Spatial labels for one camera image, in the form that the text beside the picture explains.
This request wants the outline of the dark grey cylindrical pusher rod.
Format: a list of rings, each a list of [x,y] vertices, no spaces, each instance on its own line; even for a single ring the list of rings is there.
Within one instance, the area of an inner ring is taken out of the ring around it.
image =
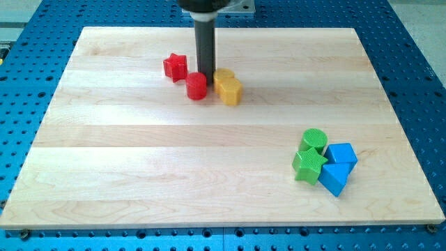
[[[197,70],[206,76],[207,85],[213,84],[215,71],[216,18],[217,12],[193,13]]]

